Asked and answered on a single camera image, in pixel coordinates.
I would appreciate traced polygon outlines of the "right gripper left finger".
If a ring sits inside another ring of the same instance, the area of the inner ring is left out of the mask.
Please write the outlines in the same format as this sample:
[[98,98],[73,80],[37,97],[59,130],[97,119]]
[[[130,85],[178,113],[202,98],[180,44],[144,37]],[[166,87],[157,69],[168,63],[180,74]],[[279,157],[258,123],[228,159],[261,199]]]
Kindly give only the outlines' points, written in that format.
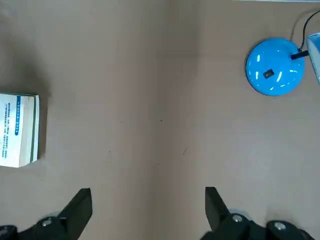
[[2,240],[77,240],[93,214],[90,188],[82,188],[56,216],[47,216],[21,232],[14,225],[2,225]]

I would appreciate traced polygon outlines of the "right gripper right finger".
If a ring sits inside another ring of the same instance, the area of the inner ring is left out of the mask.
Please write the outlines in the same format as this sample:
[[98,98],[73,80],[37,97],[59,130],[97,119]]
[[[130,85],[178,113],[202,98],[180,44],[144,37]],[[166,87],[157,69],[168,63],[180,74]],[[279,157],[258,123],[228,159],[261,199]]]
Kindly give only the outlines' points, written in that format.
[[213,186],[205,188],[205,214],[211,230],[203,240],[312,240],[305,230],[285,220],[270,220],[265,226],[243,214],[231,213]]

